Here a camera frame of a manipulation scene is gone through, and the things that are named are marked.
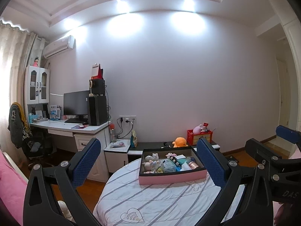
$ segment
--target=white quilt with gray stripes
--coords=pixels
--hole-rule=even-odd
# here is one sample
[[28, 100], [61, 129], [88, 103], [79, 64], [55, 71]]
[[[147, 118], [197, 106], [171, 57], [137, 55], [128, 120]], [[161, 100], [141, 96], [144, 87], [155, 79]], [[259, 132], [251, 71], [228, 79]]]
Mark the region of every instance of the white quilt with gray stripes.
[[[139, 185], [140, 159], [119, 169], [109, 179], [93, 214], [103, 226], [195, 225], [220, 191], [205, 179], [159, 185]], [[224, 220], [236, 210], [241, 185]]]

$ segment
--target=wall socket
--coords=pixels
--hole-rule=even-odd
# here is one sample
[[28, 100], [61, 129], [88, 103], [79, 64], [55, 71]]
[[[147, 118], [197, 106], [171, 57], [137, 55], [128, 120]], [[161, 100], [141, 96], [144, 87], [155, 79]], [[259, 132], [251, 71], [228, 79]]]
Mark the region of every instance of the wall socket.
[[125, 126], [131, 126], [130, 122], [125, 122], [126, 120], [131, 121], [133, 123], [135, 123], [137, 121], [137, 117], [135, 115], [121, 115], [119, 116], [119, 118], [123, 118], [123, 124], [125, 124]]

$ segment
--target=blue gripper pad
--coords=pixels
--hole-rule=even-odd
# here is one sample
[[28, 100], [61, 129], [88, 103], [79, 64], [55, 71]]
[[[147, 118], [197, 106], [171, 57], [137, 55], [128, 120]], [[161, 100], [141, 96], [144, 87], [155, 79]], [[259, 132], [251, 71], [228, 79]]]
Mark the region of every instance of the blue gripper pad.
[[287, 127], [281, 126], [281, 125], [276, 128], [276, 135], [278, 137], [281, 137], [281, 138], [287, 140], [288, 142], [293, 143], [293, 144], [297, 144], [300, 141], [299, 132], [289, 129]]
[[221, 165], [221, 163], [218, 161], [218, 159], [213, 155], [212, 151], [210, 150], [210, 148], [208, 148], [206, 143], [209, 144], [206, 139], [200, 139], [197, 142], [197, 153], [201, 159], [201, 162], [203, 163], [209, 175], [211, 176], [214, 184], [216, 186], [224, 188], [227, 183], [226, 171]]
[[98, 139], [92, 139], [80, 152], [84, 152], [75, 168], [72, 170], [72, 185], [74, 188], [82, 186], [91, 168], [101, 152], [101, 144]]

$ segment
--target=open cardboard box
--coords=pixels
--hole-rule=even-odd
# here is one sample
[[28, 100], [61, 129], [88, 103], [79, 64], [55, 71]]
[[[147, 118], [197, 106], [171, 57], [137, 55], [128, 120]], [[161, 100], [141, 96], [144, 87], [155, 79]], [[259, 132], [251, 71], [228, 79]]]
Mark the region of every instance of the open cardboard box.
[[[166, 155], [171, 153], [176, 153], [177, 155], [184, 155], [186, 157], [194, 157], [195, 162], [199, 165], [198, 168], [188, 171], [179, 172], [169, 172], [169, 173], [144, 173], [144, 168], [142, 163], [148, 155], [153, 155], [153, 153], [158, 153], [159, 159], [166, 159]], [[168, 184], [177, 182], [187, 182], [206, 178], [207, 170], [202, 164], [198, 154], [195, 150], [188, 146], [182, 148], [170, 148], [170, 149], [144, 149], [142, 153], [140, 170], [139, 170], [139, 184]]]

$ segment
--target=air conditioner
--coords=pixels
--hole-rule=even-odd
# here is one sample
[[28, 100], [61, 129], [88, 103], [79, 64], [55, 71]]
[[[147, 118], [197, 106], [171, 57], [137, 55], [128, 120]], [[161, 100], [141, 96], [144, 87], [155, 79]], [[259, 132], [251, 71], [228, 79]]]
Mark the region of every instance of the air conditioner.
[[75, 38], [72, 35], [58, 39], [44, 48], [43, 56], [47, 59], [54, 55], [59, 55], [72, 50], [74, 47], [74, 42]]

